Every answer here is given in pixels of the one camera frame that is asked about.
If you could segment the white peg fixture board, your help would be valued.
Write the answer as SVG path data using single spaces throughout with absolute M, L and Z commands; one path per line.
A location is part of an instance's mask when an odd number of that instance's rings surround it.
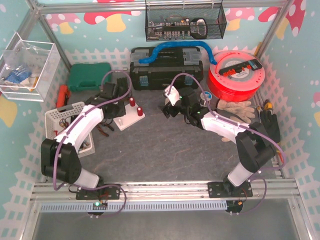
M 117 117 L 113 119 L 113 122 L 117 125 L 120 131 L 127 129 L 138 121 L 142 120 L 145 117 L 145 113 L 143 111 L 143 116 L 137 115 L 137 108 L 140 107 L 135 104 L 134 107 L 127 104 L 125 106 L 125 115 L 122 117 Z

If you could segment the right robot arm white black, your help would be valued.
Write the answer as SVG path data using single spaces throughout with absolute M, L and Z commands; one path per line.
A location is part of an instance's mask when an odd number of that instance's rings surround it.
M 188 124 L 216 133 L 236 144 L 239 163 L 224 180 L 225 188 L 229 192 L 240 187 L 276 155 L 275 146 L 253 132 L 268 135 L 261 123 L 240 123 L 228 120 L 215 111 L 210 112 L 207 107 L 200 105 L 196 92 L 190 87 L 176 89 L 168 86 L 163 95 L 167 103 L 161 110 L 167 118 L 182 114 Z

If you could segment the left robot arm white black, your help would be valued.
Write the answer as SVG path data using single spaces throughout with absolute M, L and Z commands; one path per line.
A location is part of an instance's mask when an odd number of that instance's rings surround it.
M 95 189 L 101 178 L 82 167 L 78 153 L 89 133 L 103 120 L 122 117 L 124 101 L 130 93 L 125 78 L 117 83 L 106 82 L 102 91 L 84 102 L 77 117 L 54 139 L 46 138 L 41 144 L 41 173 L 57 180 L 84 189 Z

